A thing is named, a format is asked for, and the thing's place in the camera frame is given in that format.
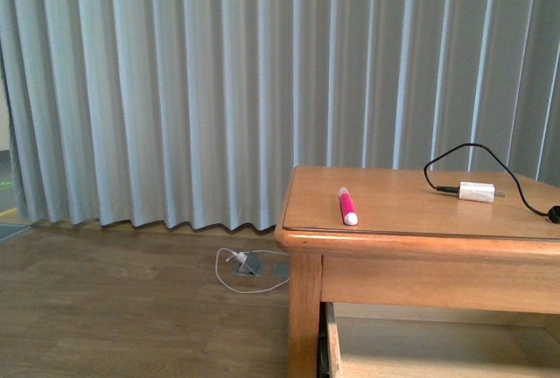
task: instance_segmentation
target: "table top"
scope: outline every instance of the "table top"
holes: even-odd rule
[[[460,181],[493,183],[506,196],[494,203],[458,199],[436,192],[422,171],[298,166],[294,169],[276,227],[283,248],[303,245],[305,238],[399,240],[414,244],[422,238],[543,242],[555,244],[560,255],[560,225],[529,211],[515,182],[505,172],[430,171],[438,186]],[[560,205],[560,188],[519,176],[525,197],[536,209],[548,212]],[[338,191],[346,187],[358,214],[358,225],[342,221]]]

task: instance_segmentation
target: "drawer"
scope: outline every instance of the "drawer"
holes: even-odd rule
[[[560,377],[558,315],[325,304],[332,378]]]

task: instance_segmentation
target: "cable plug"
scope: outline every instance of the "cable plug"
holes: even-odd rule
[[[231,254],[232,255],[226,259],[226,263],[229,263],[232,258],[235,258],[241,264],[244,264],[247,261],[247,255],[245,253],[236,253],[235,251],[231,251]]]

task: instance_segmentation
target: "power adapter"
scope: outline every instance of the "power adapter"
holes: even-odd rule
[[[488,152],[490,154],[490,156],[492,158],[495,159],[495,161],[498,164],[501,165],[501,167],[504,170],[507,171],[507,173],[514,180],[515,185],[517,186],[517,191],[519,192],[519,197],[521,197],[521,200],[523,201],[523,204],[525,205],[525,207],[527,209],[529,209],[531,212],[533,212],[535,214],[538,214],[539,216],[546,216],[547,218],[549,218],[549,220],[552,223],[560,224],[560,206],[553,206],[549,209],[548,212],[541,212],[540,210],[537,210],[534,207],[532,207],[527,202],[527,199],[525,199],[525,195],[523,194],[523,190],[522,190],[522,185],[520,184],[520,182],[517,179],[517,177],[515,176],[515,174],[513,174],[511,172],[511,170],[503,162],[501,162],[498,157],[496,157],[494,155],[494,153],[490,150],[490,148],[488,148],[484,144],[462,143],[459,146],[455,146],[453,149],[448,150],[447,152],[440,155],[439,157],[436,157],[435,159],[432,159],[423,168],[423,175],[426,177],[426,181],[428,182],[428,184],[430,185],[431,188],[433,188],[434,190],[436,190],[438,192],[457,194],[458,197],[462,200],[484,201],[484,202],[488,202],[488,203],[492,203],[494,201],[494,197],[496,197],[496,196],[504,196],[505,195],[503,192],[497,192],[494,189],[494,184],[461,182],[459,187],[452,187],[452,186],[448,186],[448,185],[435,185],[431,182],[430,177],[428,176],[428,168],[430,167],[430,165],[436,163],[437,161],[446,157],[450,153],[453,153],[454,151],[457,151],[457,150],[459,150],[461,148],[464,148],[466,146],[484,149],[486,152]]]
[[[504,192],[496,191],[494,184],[469,183],[461,181],[458,187],[458,197],[462,200],[494,202],[494,197],[504,197]]]

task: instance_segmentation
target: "table leg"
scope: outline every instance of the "table leg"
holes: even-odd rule
[[[289,378],[317,377],[321,254],[290,255]]]

